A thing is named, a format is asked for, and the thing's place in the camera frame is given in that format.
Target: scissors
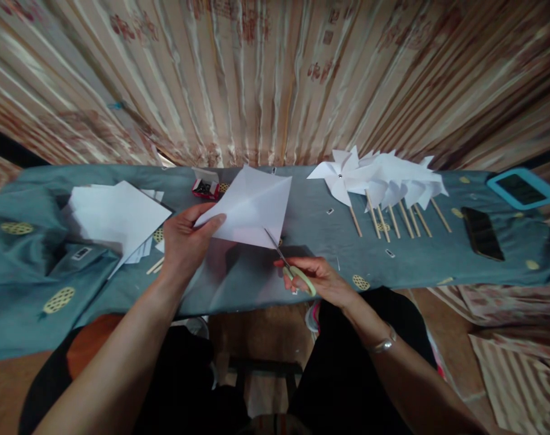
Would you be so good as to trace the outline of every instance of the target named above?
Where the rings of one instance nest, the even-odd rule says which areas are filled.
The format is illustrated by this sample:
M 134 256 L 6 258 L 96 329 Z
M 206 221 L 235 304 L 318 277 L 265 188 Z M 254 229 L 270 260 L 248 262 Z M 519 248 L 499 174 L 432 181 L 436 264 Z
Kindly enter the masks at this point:
M 279 249 L 279 244 L 275 241 L 275 238 L 271 236 L 269 230 L 267 230 L 265 227 L 263 227 L 264 231 L 267 233 L 267 235 L 270 238 L 270 241 L 273 242 L 273 246 L 277 250 L 277 253 L 281 257 L 281 260 L 283 260 L 284 266 L 283 266 L 283 273 L 289 277 L 291 281 L 293 281 L 293 278 L 298 276 L 303 281 L 305 281 L 305 284 L 309 287 L 309 291 L 311 292 L 311 296 L 315 296 L 317 292 L 315 291 L 315 286 L 311 282 L 311 280 L 303 273 L 302 270 L 300 270 L 298 267 L 291 266 L 289 263 L 287 263 L 287 259 Z

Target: smartphone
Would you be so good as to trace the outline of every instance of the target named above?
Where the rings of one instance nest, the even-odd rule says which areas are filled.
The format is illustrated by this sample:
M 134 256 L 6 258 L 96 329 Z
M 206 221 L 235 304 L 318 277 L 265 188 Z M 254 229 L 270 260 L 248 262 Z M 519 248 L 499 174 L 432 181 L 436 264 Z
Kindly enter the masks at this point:
M 483 257 L 504 261 L 504 253 L 496 238 L 490 217 L 483 211 L 468 207 L 462 207 L 462 214 L 470 236 L 472 250 Z

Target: small box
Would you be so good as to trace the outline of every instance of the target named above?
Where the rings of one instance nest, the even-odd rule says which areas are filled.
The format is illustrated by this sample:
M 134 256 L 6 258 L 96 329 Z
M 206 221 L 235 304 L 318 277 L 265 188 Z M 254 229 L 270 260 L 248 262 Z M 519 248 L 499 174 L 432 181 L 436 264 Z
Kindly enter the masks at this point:
M 198 198 L 218 200 L 219 175 L 205 169 L 192 168 L 196 181 L 192 186 L 192 194 Z

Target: wooden floor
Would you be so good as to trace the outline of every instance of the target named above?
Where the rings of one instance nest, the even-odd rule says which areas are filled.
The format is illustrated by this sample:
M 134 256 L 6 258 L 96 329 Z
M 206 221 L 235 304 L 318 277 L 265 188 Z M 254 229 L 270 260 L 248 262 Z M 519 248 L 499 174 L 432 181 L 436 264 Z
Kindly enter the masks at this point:
M 427 289 L 398 291 L 420 309 L 443 360 L 447 381 L 489 429 L 491 434 L 510 434 L 494 424 L 478 362 L 467 334 L 474 326 L 451 310 Z M 242 358 L 298 362 L 305 366 L 315 337 L 305 327 L 305 303 L 278 306 L 245 313 L 221 314 L 209 320 L 216 351 L 219 382 L 234 385 L 236 375 L 228 373 L 230 355 Z M 0 434 L 15 434 L 21 406 L 31 381 L 49 352 L 0 361 Z M 250 416 L 283 413 L 287 392 L 283 379 L 250 376 L 245 399 Z

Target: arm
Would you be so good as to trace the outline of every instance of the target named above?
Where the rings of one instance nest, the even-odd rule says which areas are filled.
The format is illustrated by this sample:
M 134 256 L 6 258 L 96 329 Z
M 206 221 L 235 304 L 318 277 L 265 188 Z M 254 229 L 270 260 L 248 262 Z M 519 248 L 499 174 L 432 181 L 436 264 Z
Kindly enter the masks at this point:
M 388 325 L 325 259 L 287 261 L 303 269 L 317 293 L 342 310 L 366 348 L 389 338 Z M 291 282 L 285 276 L 285 287 L 307 290 L 299 277 Z M 401 337 L 387 351 L 369 356 L 391 402 L 416 435 L 486 433 L 458 395 Z
M 160 276 L 53 405 L 35 434 L 132 431 L 182 294 L 202 263 L 210 238 L 226 219 L 220 214 L 193 230 L 196 219 L 213 205 L 189 208 L 166 221 Z

